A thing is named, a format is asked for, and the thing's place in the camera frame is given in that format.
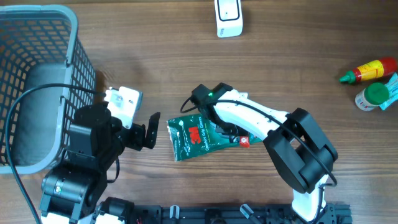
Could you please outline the red coffee stick sachet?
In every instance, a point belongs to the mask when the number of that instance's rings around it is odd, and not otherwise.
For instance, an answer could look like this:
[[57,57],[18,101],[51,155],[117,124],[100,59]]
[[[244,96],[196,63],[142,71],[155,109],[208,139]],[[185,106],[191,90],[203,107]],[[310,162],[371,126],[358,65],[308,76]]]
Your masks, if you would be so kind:
[[239,137],[239,145],[243,148],[250,148],[250,141],[248,136]]

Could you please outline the green 3M gloves packet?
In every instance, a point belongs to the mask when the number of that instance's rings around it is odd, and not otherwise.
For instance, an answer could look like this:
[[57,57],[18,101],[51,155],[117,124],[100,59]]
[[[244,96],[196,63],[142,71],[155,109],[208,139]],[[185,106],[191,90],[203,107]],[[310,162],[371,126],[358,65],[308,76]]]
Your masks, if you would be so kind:
[[[194,157],[226,149],[241,147],[239,137],[234,143],[219,136],[208,119],[201,114],[181,116],[167,121],[170,141],[173,145],[174,159],[184,161]],[[261,139],[249,133],[250,146]]]

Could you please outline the green lid jar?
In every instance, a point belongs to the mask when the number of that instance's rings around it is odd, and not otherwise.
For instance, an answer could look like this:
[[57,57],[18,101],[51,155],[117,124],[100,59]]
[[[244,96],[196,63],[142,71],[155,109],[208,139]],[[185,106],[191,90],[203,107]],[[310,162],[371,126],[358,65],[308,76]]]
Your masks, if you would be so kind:
[[355,97],[356,106],[371,111],[389,99],[389,90],[383,83],[372,83]]

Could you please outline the red sauce bottle green cap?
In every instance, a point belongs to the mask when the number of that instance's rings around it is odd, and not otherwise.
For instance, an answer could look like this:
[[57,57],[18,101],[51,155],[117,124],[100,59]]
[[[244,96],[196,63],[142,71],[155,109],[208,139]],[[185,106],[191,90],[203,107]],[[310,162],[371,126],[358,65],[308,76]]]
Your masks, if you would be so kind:
[[388,77],[397,71],[397,60],[393,57],[384,57],[360,65],[347,71],[340,79],[340,83],[355,84],[367,80]]

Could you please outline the light teal tissue pack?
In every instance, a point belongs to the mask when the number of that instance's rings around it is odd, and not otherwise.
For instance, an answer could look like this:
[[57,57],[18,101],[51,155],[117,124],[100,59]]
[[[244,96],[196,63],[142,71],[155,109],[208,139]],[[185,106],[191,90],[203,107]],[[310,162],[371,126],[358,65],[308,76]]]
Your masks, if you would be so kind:
[[398,77],[397,73],[394,73],[390,80],[385,84],[389,91],[389,99],[379,105],[380,109],[386,110],[391,104],[397,101],[397,89],[398,89]]

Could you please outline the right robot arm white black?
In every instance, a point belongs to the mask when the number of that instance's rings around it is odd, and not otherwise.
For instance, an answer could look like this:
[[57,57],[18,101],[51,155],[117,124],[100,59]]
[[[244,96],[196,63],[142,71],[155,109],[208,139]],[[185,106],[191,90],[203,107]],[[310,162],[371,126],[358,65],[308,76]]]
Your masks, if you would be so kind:
[[241,128],[259,138],[278,174],[293,190],[292,208],[299,219],[307,223],[321,219],[326,211],[325,187],[338,183],[332,174],[338,153],[308,111],[268,108],[225,83],[213,89],[198,85],[189,101],[227,133]]

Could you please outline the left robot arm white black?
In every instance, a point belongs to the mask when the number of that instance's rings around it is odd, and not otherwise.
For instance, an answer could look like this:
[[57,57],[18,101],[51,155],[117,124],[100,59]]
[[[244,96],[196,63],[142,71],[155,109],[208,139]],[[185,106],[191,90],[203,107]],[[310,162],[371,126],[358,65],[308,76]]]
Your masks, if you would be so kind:
[[107,171],[119,164],[125,148],[154,148],[160,113],[148,125],[125,128],[106,102],[76,111],[70,125],[70,145],[61,161],[42,181],[39,209],[42,223],[80,223],[96,212],[96,205],[112,181]]

